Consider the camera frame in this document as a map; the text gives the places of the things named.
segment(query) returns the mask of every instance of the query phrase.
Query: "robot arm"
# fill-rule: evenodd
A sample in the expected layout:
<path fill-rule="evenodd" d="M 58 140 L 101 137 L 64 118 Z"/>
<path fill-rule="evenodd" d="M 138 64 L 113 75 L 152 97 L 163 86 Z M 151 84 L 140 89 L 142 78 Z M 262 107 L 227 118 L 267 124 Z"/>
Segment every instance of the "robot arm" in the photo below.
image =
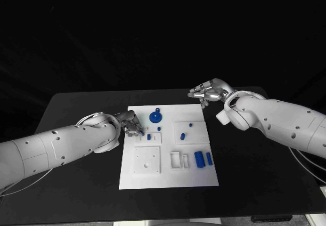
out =
<path fill-rule="evenodd" d="M 143 134 L 135 111 L 114 116 L 96 113 L 77 125 L 54 129 L 0 144 L 0 189 L 90 153 L 119 146 L 120 129 L 132 137 Z"/>
<path fill-rule="evenodd" d="M 318 111 L 266 100 L 254 92 L 233 89 L 220 79 L 191 89 L 188 96 L 200 98 L 202 108 L 208 101 L 223 100 L 224 110 L 217 115 L 223 125 L 231 122 L 241 130 L 259 128 L 280 144 L 326 158 L 326 115 Z"/>

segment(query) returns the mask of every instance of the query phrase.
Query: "small blue piece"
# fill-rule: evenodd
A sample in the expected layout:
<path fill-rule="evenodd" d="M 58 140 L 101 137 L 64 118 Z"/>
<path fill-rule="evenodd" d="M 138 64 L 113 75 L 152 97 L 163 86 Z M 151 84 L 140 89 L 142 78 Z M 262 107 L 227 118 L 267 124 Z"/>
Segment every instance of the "small blue piece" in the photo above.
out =
<path fill-rule="evenodd" d="M 207 165 L 204 161 L 202 152 L 195 152 L 195 159 L 197 159 L 198 168 L 204 168 Z"/>
<path fill-rule="evenodd" d="M 207 157 L 208 157 L 210 165 L 213 165 L 213 158 L 211 158 L 211 153 L 210 152 L 207 152 Z"/>
<path fill-rule="evenodd" d="M 151 114 L 151 121 L 153 123 L 159 123 L 162 121 L 162 114 L 161 114 L 161 109 L 156 108 L 155 112 Z"/>

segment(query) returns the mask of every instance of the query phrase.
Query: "white platform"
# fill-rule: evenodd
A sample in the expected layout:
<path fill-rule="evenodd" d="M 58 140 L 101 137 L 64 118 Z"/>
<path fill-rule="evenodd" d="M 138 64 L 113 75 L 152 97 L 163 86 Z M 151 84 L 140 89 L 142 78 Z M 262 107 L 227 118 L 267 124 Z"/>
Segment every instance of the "white platform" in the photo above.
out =
<path fill-rule="evenodd" d="M 151 113 L 161 108 L 163 119 L 159 123 L 151 122 Z M 210 143 L 178 145 L 175 142 L 175 122 L 204 122 L 204 114 L 201 105 L 155 105 L 155 106 L 130 106 L 129 110 L 135 110 L 145 128 L 146 133 L 158 133 L 162 135 L 162 144 L 142 143 L 138 144 L 138 137 L 125 138 L 123 164 L 120 174 L 119 189 L 143 189 L 163 187 L 197 187 L 218 186 L 218 177 L 215 165 L 208 165 L 207 152 L 211 152 Z M 136 147 L 161 147 L 161 173 L 159 174 L 136 174 L 135 166 L 135 150 Z M 205 156 L 207 167 L 197 167 L 195 152 L 202 151 Z M 171 152 L 188 155 L 188 170 L 172 170 Z"/>

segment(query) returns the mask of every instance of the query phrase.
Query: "floor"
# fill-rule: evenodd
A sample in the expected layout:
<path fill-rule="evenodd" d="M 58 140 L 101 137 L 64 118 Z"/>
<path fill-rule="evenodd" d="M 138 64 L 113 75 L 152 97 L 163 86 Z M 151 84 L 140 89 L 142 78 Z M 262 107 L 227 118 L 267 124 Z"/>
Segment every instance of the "floor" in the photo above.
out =
<path fill-rule="evenodd" d="M 295 215 L 293 219 L 289 222 L 276 222 L 276 223 L 253 223 L 250 217 L 240 218 L 221 218 L 223 225 L 226 226 L 311 226 L 305 215 Z M 138 222 L 133 224 L 132 222 L 126 225 L 130 226 L 145 226 Z M 114 226 L 113 222 L 103 223 L 80 223 L 80 224 L 55 224 L 54 226 Z"/>

